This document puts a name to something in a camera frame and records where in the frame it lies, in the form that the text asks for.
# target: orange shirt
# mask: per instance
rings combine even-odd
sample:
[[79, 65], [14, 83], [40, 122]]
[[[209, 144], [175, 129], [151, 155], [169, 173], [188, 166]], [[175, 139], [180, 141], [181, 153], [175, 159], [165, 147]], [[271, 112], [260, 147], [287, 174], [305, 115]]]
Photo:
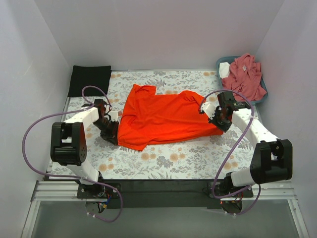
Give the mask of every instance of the orange shirt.
[[133, 88], [125, 103], [118, 129], [118, 144], [143, 150], [148, 144], [165, 144], [200, 136], [222, 135], [199, 114], [203, 97], [195, 92], [155, 95], [155, 86]]

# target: black cloth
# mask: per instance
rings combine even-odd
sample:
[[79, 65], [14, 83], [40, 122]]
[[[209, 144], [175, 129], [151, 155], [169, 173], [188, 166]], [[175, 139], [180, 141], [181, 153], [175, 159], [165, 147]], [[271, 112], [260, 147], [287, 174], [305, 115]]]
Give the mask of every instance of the black cloth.
[[[111, 66], [81, 67], [74, 65], [70, 79], [68, 97], [81, 97], [83, 87], [93, 85], [108, 93], [111, 77]], [[87, 88], [85, 96], [102, 96], [103, 94], [94, 88]]]

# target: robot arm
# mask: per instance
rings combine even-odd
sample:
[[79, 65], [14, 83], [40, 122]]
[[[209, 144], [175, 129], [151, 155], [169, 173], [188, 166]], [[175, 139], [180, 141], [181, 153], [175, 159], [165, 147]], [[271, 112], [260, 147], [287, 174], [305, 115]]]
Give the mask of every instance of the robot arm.
[[[85, 129], [94, 124], [101, 130], [101, 137], [104, 140], [117, 144], [119, 112], [112, 111], [106, 114], [106, 103], [101, 99], [94, 101], [94, 107], [89, 108], [89, 106], [84, 105], [85, 111], [75, 114], [64, 122], [55, 122], [52, 125], [51, 159], [66, 166], [77, 176], [99, 181], [101, 174], [86, 160]], [[91, 184], [85, 180], [80, 182], [86, 185]]]
[[[204, 103], [201, 113], [206, 113], [209, 122], [224, 132], [228, 131], [232, 123], [244, 131], [251, 118], [249, 105], [237, 102], [232, 92], [220, 93], [218, 101], [218, 107], [209, 102]], [[225, 190], [291, 179], [293, 155], [292, 144], [289, 140], [280, 140], [258, 119], [253, 119], [245, 136], [254, 148], [251, 165], [249, 168], [228, 173], [223, 184]]]

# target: blue basket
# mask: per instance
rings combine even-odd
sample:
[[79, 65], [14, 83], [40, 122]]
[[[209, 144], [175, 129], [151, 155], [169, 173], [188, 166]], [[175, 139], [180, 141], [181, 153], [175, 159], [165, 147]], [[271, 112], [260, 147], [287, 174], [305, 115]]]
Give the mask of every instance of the blue basket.
[[[217, 62], [216, 62], [217, 76], [218, 76], [218, 79], [219, 79], [219, 85], [220, 85], [220, 88], [221, 88], [221, 89], [223, 88], [223, 86], [222, 86], [221, 78], [220, 78], [220, 75], [219, 75], [219, 66], [220, 66], [220, 63], [228, 62], [229, 64], [231, 64], [231, 63], [234, 61], [234, 59], [236, 59], [236, 58], [239, 58], [239, 56], [222, 57], [222, 58], [218, 59]], [[260, 85], [261, 85], [261, 87], [266, 91], [266, 94], [263, 96], [263, 98], [262, 98], [261, 100], [251, 101], [252, 105], [254, 105], [254, 104], [256, 104], [256, 103], [261, 103], [261, 102], [263, 102], [263, 101], [267, 98], [267, 89], [266, 89], [265, 83], [264, 83], [264, 81], [263, 81], [263, 77], [261, 78]]]

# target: floral bedsheet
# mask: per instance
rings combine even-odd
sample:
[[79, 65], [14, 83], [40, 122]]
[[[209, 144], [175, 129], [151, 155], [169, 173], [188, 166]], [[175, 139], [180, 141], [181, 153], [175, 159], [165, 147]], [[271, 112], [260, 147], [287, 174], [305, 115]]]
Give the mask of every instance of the floral bedsheet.
[[[214, 71], [123, 71], [113, 72], [108, 97], [114, 110], [123, 110], [133, 84], [154, 85], [157, 94], [177, 94], [191, 90], [202, 96], [219, 89]], [[208, 98], [217, 104], [216, 95]], [[78, 110], [83, 98], [71, 98], [68, 111]], [[107, 179], [212, 179], [242, 132], [232, 125], [221, 136], [201, 137], [194, 140], [148, 145], [142, 152], [114, 146], [99, 136], [100, 131], [90, 126], [86, 131], [87, 159]], [[220, 174], [236, 171], [250, 165], [253, 148], [243, 139]], [[68, 168], [53, 163], [52, 174], [72, 175]]]

